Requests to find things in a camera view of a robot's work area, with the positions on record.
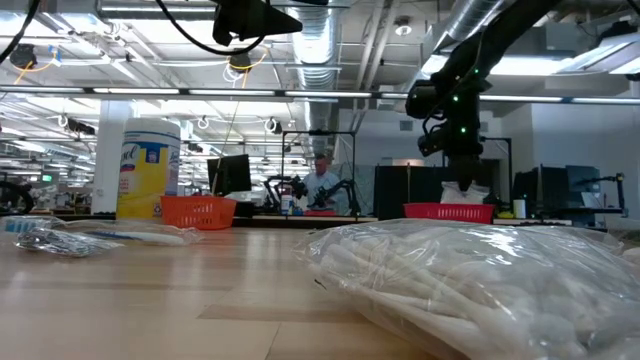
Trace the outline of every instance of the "label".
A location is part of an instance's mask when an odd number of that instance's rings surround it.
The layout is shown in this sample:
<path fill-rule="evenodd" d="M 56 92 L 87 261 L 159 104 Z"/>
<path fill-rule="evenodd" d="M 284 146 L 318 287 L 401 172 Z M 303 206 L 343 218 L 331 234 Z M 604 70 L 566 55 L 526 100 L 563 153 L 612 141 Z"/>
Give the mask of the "label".
<path fill-rule="evenodd" d="M 179 138 L 157 132 L 125 132 L 116 216 L 161 219 L 160 197 L 177 195 L 179 166 Z"/>

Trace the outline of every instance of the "orange basket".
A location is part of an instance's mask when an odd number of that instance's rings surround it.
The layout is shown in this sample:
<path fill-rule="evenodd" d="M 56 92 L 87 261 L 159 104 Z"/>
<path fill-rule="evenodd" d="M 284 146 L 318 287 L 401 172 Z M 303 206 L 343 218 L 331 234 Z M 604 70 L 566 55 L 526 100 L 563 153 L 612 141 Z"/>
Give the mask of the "orange basket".
<path fill-rule="evenodd" d="M 199 230 L 231 227 L 236 201 L 213 196 L 163 196 L 162 220 L 166 225 Z"/>
<path fill-rule="evenodd" d="M 466 204 L 404 204 L 404 214 L 410 219 L 435 219 L 491 224 L 493 205 Z"/>

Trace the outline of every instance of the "wooden table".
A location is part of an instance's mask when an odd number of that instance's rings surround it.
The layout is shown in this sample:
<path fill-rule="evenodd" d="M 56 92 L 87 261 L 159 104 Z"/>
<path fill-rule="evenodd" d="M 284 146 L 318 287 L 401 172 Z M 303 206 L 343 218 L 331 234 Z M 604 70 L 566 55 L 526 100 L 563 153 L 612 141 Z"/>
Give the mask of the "wooden table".
<path fill-rule="evenodd" d="M 233 229 L 86 259 L 0 242 L 3 360 L 429 359 L 319 289 L 304 231 Z"/>

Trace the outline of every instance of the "computer monitor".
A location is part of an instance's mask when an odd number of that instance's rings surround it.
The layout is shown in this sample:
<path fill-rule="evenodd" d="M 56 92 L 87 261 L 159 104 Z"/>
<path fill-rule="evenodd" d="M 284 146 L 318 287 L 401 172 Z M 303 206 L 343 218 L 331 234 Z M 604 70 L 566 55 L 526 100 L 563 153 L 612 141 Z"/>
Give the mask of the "computer monitor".
<path fill-rule="evenodd" d="M 236 191 L 251 191 L 249 155 L 208 160 L 207 167 L 212 194 L 225 196 Z M 216 173 L 218 178 L 214 189 L 213 182 L 216 179 Z"/>
<path fill-rule="evenodd" d="M 538 168 L 516 174 L 513 179 L 513 200 L 526 200 L 530 204 L 538 201 L 538 174 Z"/>
<path fill-rule="evenodd" d="M 569 191 L 575 193 L 600 193 L 600 170 L 593 166 L 567 166 Z"/>
<path fill-rule="evenodd" d="M 542 201 L 545 208 L 569 207 L 569 175 L 566 168 L 542 166 Z"/>

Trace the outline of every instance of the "monitor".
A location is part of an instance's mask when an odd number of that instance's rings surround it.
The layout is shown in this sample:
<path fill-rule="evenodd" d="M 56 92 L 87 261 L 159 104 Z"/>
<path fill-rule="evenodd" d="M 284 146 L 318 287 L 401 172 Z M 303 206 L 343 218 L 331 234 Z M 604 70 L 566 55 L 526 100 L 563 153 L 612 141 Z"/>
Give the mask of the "monitor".
<path fill-rule="evenodd" d="M 227 156 L 207 161 L 209 187 L 214 195 L 228 195 L 236 191 L 251 191 L 249 155 Z"/>
<path fill-rule="evenodd" d="M 593 166 L 567 166 L 569 191 L 576 193 L 600 193 L 600 170 Z"/>
<path fill-rule="evenodd" d="M 569 175 L 566 168 L 542 166 L 542 201 L 545 208 L 569 207 Z"/>

